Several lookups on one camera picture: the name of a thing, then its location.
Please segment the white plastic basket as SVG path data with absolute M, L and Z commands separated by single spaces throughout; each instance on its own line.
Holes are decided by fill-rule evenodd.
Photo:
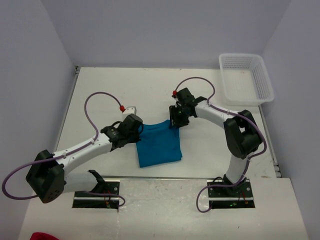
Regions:
M 274 91 L 261 56 L 223 53 L 219 67 L 225 102 L 231 106 L 260 106 L 274 100 Z

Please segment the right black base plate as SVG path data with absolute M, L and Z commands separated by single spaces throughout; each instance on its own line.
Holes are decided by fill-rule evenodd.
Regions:
M 245 179 L 237 187 L 209 187 L 208 202 L 211 209 L 254 209 L 251 182 Z

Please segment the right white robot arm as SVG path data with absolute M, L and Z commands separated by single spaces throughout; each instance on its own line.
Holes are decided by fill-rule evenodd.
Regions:
M 231 153 L 230 163 L 223 176 L 223 191 L 233 197 L 241 191 L 240 183 L 244 180 L 252 157 L 261 144 L 265 144 L 253 115 L 248 110 L 241 112 L 214 106 L 203 97 L 194 97 L 188 88 L 173 91 L 175 104 L 169 107 L 171 128 L 187 126 L 190 117 L 207 120 L 224 130 L 226 145 Z

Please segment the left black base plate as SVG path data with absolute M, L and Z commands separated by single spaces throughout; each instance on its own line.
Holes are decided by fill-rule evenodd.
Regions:
M 120 191 L 120 182 L 117 180 L 106 181 L 99 194 L 118 195 Z M 72 208 L 74 209 L 119 209 L 121 199 L 114 196 L 94 196 L 92 194 L 77 191 L 74 193 Z

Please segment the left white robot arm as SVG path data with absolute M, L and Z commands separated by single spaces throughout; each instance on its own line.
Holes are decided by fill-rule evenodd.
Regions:
M 100 155 L 137 143 L 143 129 L 142 119 L 129 114 L 123 121 L 104 127 L 88 142 L 55 153 L 43 150 L 32 163 L 26 181 L 44 204 L 68 192 L 116 198 L 117 194 L 104 193 L 106 182 L 97 171 L 74 173 L 73 170 Z

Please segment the blue t shirt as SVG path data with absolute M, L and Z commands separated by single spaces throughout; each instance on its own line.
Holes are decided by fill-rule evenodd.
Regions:
M 157 124 L 145 124 L 136 143 L 140 168 L 178 162 L 183 155 L 180 146 L 180 130 L 170 127 L 170 120 Z

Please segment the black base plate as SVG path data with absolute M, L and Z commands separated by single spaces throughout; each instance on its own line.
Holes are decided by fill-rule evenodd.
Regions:
M 120 182 L 117 180 L 106 181 L 99 194 L 118 195 L 120 191 Z M 114 196 L 94 196 L 92 194 L 77 191 L 74 193 L 72 208 L 74 209 L 119 209 L 121 199 Z
M 251 182 L 245 179 L 237 187 L 209 187 L 208 202 L 211 209 L 254 209 Z

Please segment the red cloth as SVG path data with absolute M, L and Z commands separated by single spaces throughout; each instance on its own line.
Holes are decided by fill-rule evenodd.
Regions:
M 48 234 L 48 233 L 34 232 L 31 235 L 30 240 L 59 240 L 59 239 L 51 234 Z

